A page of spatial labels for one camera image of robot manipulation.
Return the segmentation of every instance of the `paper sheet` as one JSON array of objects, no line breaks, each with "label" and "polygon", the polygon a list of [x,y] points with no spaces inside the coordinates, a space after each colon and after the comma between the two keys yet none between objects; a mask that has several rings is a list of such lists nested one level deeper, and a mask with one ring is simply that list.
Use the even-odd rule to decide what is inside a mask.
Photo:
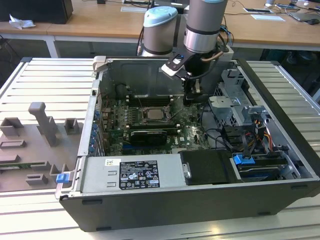
[{"label": "paper sheet", "polygon": [[278,22],[285,22],[286,21],[280,16],[269,16],[269,15],[264,15],[264,14],[251,14],[251,16],[255,20],[267,20],[267,21],[278,21]]}]

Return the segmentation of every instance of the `table leg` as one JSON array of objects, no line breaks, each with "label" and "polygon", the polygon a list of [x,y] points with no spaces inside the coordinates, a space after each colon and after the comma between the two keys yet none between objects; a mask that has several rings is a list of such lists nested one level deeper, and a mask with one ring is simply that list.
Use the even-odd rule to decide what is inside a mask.
[{"label": "table leg", "polygon": [[47,36],[45,39],[46,46],[48,47],[50,57],[51,58],[60,58],[60,52],[58,47],[56,46],[56,41],[53,36]]}]

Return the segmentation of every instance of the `capacitor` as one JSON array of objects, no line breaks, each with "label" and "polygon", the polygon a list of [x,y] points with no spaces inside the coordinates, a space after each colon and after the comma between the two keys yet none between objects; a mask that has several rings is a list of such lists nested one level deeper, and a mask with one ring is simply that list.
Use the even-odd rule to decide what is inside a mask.
[{"label": "capacitor", "polygon": [[199,140],[199,139],[198,139],[198,135],[194,135],[193,139],[194,139],[194,143],[197,144],[197,143],[198,143],[198,140]]}]

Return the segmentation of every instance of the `black plastic cover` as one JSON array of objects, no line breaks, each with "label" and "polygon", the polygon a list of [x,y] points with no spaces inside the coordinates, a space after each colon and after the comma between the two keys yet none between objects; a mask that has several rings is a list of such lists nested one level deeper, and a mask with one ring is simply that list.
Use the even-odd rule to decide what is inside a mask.
[{"label": "black plastic cover", "polygon": [[191,178],[186,179],[187,185],[232,184],[237,177],[232,167],[232,155],[226,150],[194,150],[181,151],[181,161],[188,164]]}]

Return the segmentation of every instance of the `metal case panel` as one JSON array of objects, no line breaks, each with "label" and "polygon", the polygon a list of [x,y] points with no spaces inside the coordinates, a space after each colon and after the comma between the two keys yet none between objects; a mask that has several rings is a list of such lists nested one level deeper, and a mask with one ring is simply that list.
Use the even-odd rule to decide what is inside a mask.
[{"label": "metal case panel", "polygon": [[60,198],[85,232],[275,215],[318,183]]}]

